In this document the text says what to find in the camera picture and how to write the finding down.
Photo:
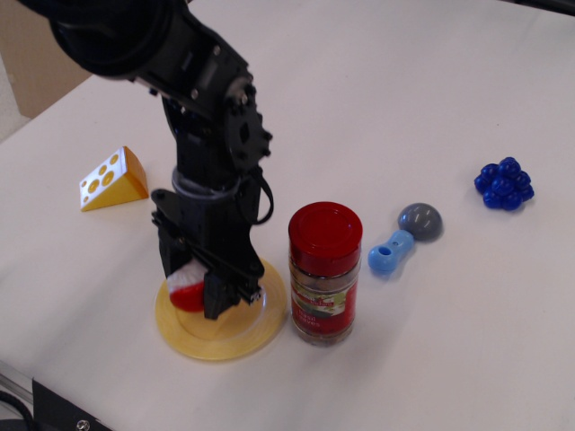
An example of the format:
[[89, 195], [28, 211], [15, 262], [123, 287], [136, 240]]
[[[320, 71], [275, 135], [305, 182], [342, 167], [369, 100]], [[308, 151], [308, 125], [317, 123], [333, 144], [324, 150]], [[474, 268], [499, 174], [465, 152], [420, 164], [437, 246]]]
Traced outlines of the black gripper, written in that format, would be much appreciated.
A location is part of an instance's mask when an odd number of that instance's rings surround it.
[[215, 321], [241, 301], [260, 299], [264, 268], [250, 237], [260, 204], [256, 182], [242, 181], [219, 197], [157, 189], [151, 198], [165, 277], [193, 259], [208, 269], [203, 291], [206, 319]]

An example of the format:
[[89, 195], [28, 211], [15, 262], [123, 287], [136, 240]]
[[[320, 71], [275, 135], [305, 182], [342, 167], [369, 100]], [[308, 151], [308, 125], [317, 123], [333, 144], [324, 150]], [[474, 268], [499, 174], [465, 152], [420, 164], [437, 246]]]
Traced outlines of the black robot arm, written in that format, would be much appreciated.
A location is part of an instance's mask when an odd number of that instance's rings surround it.
[[62, 50], [84, 70], [160, 95], [177, 145], [172, 188], [152, 194], [166, 275], [191, 262], [214, 320], [261, 294], [263, 265], [250, 231], [271, 191], [270, 153], [247, 62], [185, 1], [30, 1]]

